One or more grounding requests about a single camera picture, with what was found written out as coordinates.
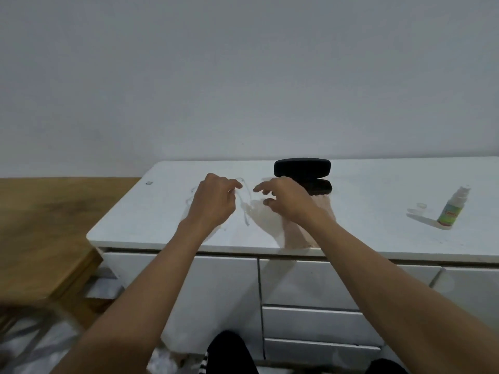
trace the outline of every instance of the gray wall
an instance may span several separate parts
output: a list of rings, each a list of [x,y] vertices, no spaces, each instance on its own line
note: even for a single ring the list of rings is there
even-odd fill
[[[499,0],[0,0],[0,176],[499,153]]]

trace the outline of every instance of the person's right arm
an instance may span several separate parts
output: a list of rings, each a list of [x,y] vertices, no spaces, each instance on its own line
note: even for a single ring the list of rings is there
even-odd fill
[[[351,235],[288,177],[257,185],[264,204],[317,241],[360,311],[413,374],[498,373],[499,337]]]

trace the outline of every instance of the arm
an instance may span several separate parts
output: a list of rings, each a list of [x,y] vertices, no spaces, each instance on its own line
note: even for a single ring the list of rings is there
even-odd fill
[[[299,184],[274,178],[254,191],[317,241],[359,309],[413,374],[495,373],[499,339],[482,322],[348,233]]]
[[[201,243],[235,210],[242,185],[209,173],[156,258],[86,331],[53,373],[143,374]]]

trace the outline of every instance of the white tabletop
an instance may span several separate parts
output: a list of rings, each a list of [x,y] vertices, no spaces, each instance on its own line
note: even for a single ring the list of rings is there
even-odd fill
[[[87,234],[98,247],[161,249],[187,214],[206,173],[238,178],[235,213],[201,251],[322,255],[284,249],[281,219],[251,189],[273,176],[274,161],[160,162]],[[391,259],[499,263],[499,157],[332,160],[331,205],[349,232]],[[434,226],[461,185],[471,192],[451,230]],[[415,220],[407,209],[428,205]]]

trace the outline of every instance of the spray bottle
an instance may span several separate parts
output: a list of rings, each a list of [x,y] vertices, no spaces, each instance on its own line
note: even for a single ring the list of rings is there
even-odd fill
[[[469,185],[460,187],[447,202],[444,210],[442,210],[442,213],[437,220],[442,226],[452,227],[458,218],[459,213],[465,206],[465,202],[468,200],[470,189]]]

